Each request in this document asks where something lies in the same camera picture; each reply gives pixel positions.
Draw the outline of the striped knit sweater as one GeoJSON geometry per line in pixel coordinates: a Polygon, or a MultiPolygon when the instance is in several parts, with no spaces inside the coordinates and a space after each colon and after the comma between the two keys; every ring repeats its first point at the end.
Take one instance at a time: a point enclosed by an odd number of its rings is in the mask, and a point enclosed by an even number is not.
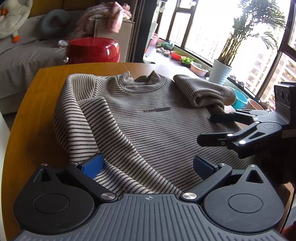
{"type": "Polygon", "coordinates": [[[210,122],[235,97],[229,87],[181,74],[72,74],[56,104],[54,130],[72,163],[103,154],[95,180],[110,191],[181,194],[201,181],[196,155],[234,169],[250,164],[226,147],[197,144],[202,133],[240,130],[234,122],[210,122]]]}

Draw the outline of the pink clothes pile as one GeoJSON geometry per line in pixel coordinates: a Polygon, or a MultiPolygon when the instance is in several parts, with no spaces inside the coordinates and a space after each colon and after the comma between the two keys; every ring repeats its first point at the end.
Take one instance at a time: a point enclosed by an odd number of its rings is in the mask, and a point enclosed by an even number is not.
{"type": "Polygon", "coordinates": [[[131,19],[130,6],[120,5],[118,2],[100,3],[85,10],[76,22],[76,28],[67,37],[67,40],[74,40],[85,36],[93,35],[95,22],[98,19],[106,19],[106,29],[110,32],[118,33],[121,29],[123,19],[131,19]]]}

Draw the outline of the blue plastic basin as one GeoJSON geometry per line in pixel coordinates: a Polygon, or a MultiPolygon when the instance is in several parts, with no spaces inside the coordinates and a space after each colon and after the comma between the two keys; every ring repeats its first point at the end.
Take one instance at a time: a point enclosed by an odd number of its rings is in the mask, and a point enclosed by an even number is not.
{"type": "Polygon", "coordinates": [[[233,91],[235,93],[236,99],[235,99],[234,104],[232,104],[232,107],[234,109],[243,109],[243,108],[245,108],[245,106],[248,103],[248,100],[245,97],[245,95],[243,93],[241,93],[240,91],[236,90],[236,89],[233,89],[233,91]]]}

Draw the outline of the white plant pot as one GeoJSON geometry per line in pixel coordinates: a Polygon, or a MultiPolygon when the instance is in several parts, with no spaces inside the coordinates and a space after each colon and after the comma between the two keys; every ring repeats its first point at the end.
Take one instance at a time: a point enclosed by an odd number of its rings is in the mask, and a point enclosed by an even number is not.
{"type": "Polygon", "coordinates": [[[209,81],[218,85],[224,85],[225,81],[230,76],[231,71],[231,67],[215,59],[209,76],[209,81]]]}

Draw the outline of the pink basin with contents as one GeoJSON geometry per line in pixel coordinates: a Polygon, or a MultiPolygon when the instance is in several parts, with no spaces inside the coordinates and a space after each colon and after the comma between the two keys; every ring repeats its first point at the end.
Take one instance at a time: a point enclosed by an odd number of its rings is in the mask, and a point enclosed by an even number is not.
{"type": "Polygon", "coordinates": [[[208,68],[205,68],[201,64],[194,61],[190,63],[190,70],[199,77],[206,77],[210,74],[210,70],[208,68]]]}

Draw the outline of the green leafy plant tray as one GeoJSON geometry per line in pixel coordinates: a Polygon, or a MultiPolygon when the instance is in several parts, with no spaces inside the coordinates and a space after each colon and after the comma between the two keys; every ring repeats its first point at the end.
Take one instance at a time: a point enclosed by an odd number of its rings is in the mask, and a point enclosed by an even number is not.
{"type": "Polygon", "coordinates": [[[190,57],[186,57],[186,56],[181,57],[181,64],[187,68],[190,68],[192,62],[195,62],[195,60],[190,57]]]}

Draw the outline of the red plastic basin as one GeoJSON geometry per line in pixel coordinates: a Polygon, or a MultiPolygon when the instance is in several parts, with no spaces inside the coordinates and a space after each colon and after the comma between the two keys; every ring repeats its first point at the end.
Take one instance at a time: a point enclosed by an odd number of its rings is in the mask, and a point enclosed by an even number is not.
{"type": "Polygon", "coordinates": [[[176,60],[176,61],[181,61],[184,55],[181,53],[178,53],[176,51],[171,51],[171,59],[176,60]]]}

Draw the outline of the potted bamboo palm plant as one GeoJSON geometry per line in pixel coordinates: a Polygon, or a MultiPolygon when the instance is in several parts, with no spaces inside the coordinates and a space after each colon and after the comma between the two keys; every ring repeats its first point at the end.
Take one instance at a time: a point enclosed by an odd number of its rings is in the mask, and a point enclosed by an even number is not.
{"type": "Polygon", "coordinates": [[[276,49],[278,41],[273,31],[284,29],[284,13],[276,1],[241,1],[241,16],[234,18],[230,33],[218,61],[230,67],[241,43],[248,38],[259,38],[267,49],[276,49]]]}

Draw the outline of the red round stool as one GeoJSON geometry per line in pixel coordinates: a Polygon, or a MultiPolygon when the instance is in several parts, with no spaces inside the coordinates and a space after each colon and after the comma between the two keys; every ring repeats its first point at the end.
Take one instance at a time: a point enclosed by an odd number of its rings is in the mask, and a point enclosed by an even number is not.
{"type": "Polygon", "coordinates": [[[89,37],[71,40],[66,48],[65,64],[119,62],[118,42],[109,38],[89,37]]]}

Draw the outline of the grey covered sofa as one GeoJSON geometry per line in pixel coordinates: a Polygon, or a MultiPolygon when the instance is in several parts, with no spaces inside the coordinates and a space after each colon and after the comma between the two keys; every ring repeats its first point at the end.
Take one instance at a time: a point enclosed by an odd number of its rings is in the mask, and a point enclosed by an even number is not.
{"type": "MultiPolygon", "coordinates": [[[[69,11],[71,22],[66,35],[76,27],[83,11],[69,11]]],[[[10,37],[1,40],[1,113],[17,112],[31,81],[41,68],[63,65],[66,48],[59,48],[57,39],[41,39],[40,20],[45,15],[28,18],[19,29],[21,39],[12,43],[10,37]]],[[[119,33],[106,29],[107,19],[95,21],[95,35],[114,39],[120,47],[120,62],[128,62],[128,52],[134,22],[123,20],[119,33]]]]}

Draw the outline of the dark curtain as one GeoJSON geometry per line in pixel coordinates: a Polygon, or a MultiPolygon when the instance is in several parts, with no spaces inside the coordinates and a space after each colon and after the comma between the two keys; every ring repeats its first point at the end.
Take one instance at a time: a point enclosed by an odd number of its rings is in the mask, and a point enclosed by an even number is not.
{"type": "Polygon", "coordinates": [[[130,11],[134,22],[127,55],[128,62],[143,63],[142,59],[157,2],[156,0],[127,1],[131,7],[130,11]]]}

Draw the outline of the white goose plush toy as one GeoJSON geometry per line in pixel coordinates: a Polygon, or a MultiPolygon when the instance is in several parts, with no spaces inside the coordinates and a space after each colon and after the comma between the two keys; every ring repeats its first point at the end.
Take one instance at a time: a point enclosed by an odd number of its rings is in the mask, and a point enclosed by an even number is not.
{"type": "Polygon", "coordinates": [[[1,39],[12,36],[12,42],[20,39],[18,29],[29,17],[33,5],[32,0],[7,0],[1,5],[1,39]]]}

